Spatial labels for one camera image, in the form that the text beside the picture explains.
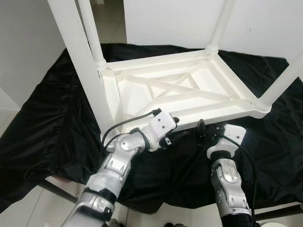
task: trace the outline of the tile floor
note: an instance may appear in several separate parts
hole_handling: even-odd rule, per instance
[[[97,30],[102,43],[126,43],[123,0],[105,0],[104,5],[93,7]],[[0,113],[1,131],[9,125],[13,115]],[[52,183],[76,195],[79,185],[62,183],[52,177]],[[23,200],[13,204],[0,214],[1,227],[59,227],[73,204],[37,186]],[[162,227],[167,222],[184,223],[189,227],[220,227],[221,221],[215,204],[195,210],[163,204],[152,215],[142,214],[117,204],[113,217],[126,227]],[[303,215],[277,218],[275,221],[289,227],[303,226]]]

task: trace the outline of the black cloth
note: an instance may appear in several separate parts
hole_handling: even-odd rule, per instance
[[[177,46],[103,44],[108,62],[192,51]],[[221,58],[259,97],[288,66],[285,59],[219,51]],[[243,126],[242,143],[256,162],[257,207],[303,202],[303,92],[297,79],[263,119],[228,121]],[[100,131],[72,61],[65,50],[0,138],[0,212],[22,199],[42,179],[58,175],[86,183],[104,159]],[[198,147],[196,130],[173,133],[167,150],[141,153],[118,201],[145,213],[163,202],[197,208],[214,203],[210,162]],[[253,174],[249,161],[234,157],[249,203]]]

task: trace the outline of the white tube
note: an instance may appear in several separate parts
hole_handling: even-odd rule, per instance
[[[218,52],[219,44],[228,23],[229,17],[232,14],[232,9],[235,1],[236,0],[225,0],[216,27],[214,29],[212,39],[207,46],[208,50]]]
[[[105,131],[113,125],[113,118],[95,68],[75,1],[48,0],[48,3],[101,133],[104,135]]]
[[[89,40],[91,53],[96,64],[96,68],[103,69],[106,67],[106,60],[103,57],[93,12],[90,6],[90,1],[78,0],[78,2],[82,14],[86,35]]]
[[[256,109],[264,112],[270,111],[272,104],[298,76],[302,75],[302,57],[302,53],[300,53],[294,62],[284,70],[267,91],[253,103]]]

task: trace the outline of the black fabric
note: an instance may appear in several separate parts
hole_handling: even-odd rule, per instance
[[[192,51],[176,46],[103,44],[108,62]],[[259,97],[288,66],[285,59],[220,51],[219,55]],[[257,207],[303,201],[303,102],[297,79],[263,119],[228,121],[246,128],[243,146],[257,164]],[[49,175],[86,183],[97,170],[100,131],[67,51],[47,72],[0,138],[0,212]],[[118,201],[153,213],[163,202],[197,208],[214,203],[210,161],[196,144],[196,130],[170,135],[172,146],[143,152]],[[251,203],[253,175],[240,151],[234,160]]]

